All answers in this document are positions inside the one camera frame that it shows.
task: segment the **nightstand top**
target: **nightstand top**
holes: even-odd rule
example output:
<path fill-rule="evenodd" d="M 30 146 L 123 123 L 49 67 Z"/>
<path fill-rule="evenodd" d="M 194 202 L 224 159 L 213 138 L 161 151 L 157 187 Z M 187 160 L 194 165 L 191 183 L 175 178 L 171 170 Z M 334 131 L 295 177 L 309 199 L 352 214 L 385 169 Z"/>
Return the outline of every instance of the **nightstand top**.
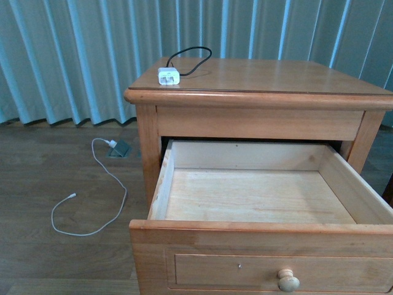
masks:
<path fill-rule="evenodd" d="M 157 70 L 161 58 L 130 89 L 196 90 L 263 93 L 329 93 L 349 95 L 392 95 L 393 92 L 358 80 L 312 61 L 242 60 L 211 58 L 194 73 L 181 77 L 179 85 L 160 85 Z M 180 73 L 190 71 L 201 58 L 174 58 Z"/>

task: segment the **wooden floor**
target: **wooden floor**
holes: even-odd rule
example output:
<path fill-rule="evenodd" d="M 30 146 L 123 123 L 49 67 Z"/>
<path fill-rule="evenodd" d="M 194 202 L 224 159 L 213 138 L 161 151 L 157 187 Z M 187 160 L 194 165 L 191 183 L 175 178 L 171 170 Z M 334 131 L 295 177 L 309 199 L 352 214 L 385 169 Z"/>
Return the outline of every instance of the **wooden floor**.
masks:
<path fill-rule="evenodd" d="M 95 137 L 123 138 L 133 149 L 127 159 L 105 158 L 108 148 L 100 142 L 95 149 L 128 188 L 125 208 L 115 223 L 91 237 L 58 234 L 50 225 L 50 212 L 73 192 L 76 199 L 55 213 L 60 229 L 95 230 L 120 206 L 121 187 L 91 156 Z M 135 123 L 2 125 L 0 167 L 0 294 L 139 294 L 128 223 L 146 218 L 147 208 Z M 381 194 L 392 169 L 393 133 L 380 130 L 363 174 Z"/>

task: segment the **black cable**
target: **black cable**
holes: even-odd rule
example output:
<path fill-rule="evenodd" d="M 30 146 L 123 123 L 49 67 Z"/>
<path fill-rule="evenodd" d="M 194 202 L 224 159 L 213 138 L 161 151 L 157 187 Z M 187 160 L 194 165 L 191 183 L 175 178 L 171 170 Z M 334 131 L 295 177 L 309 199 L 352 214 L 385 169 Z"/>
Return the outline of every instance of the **black cable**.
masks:
<path fill-rule="evenodd" d="M 205 49 L 205 50 L 207 50 L 208 52 L 210 52 L 209 56 L 206 57 L 206 58 L 205 58 L 203 61 L 201 61 L 200 63 L 198 63 L 191 71 L 189 71 L 188 73 L 185 73 L 185 74 L 180 74 L 180 76 L 188 76 L 188 75 L 194 73 L 194 71 L 195 71 L 200 65 L 202 65 L 206 60 L 208 60 L 209 58 L 211 58 L 212 51 L 211 51 L 210 48 L 207 48 L 207 47 L 205 47 L 205 46 L 193 46 L 193 47 L 189 47 L 189 48 L 180 50 L 179 52 L 176 52 L 174 55 L 172 55 L 171 57 L 169 57 L 168 61 L 166 62 L 166 66 L 165 66 L 165 67 L 168 68 L 171 59 L 174 58 L 176 55 L 179 55 L 180 53 L 183 53 L 183 52 L 186 52 L 186 51 L 189 51 L 189 50 L 192 50 L 192 49 Z"/>

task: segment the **lower drawer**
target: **lower drawer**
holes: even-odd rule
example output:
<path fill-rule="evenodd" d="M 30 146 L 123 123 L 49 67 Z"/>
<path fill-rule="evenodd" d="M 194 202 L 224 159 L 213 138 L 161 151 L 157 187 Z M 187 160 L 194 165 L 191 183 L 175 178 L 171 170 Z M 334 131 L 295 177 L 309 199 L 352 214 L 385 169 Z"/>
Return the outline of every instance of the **lower drawer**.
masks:
<path fill-rule="evenodd" d="M 325 145 L 170 142 L 130 230 L 142 295 L 393 293 L 393 210 Z"/>
<path fill-rule="evenodd" d="M 300 282 L 297 291 L 385 293 L 393 286 L 393 259 L 386 258 L 175 254 L 169 259 L 174 259 L 169 285 L 179 289 L 279 291 L 278 272 L 284 269 Z M 294 282 L 287 279 L 283 276 L 282 284 L 291 288 Z"/>

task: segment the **floor power outlet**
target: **floor power outlet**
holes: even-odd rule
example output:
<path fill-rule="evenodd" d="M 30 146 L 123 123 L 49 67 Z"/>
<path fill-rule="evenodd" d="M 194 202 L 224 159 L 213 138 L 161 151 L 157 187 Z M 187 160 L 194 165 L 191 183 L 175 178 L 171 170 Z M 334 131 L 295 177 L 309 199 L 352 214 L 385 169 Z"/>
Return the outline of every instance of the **floor power outlet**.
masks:
<path fill-rule="evenodd" d="M 109 148 L 106 153 L 107 158 L 128 158 L 130 152 L 132 151 L 131 146 L 129 146 L 124 140 L 119 140 L 115 145 L 115 148 Z"/>

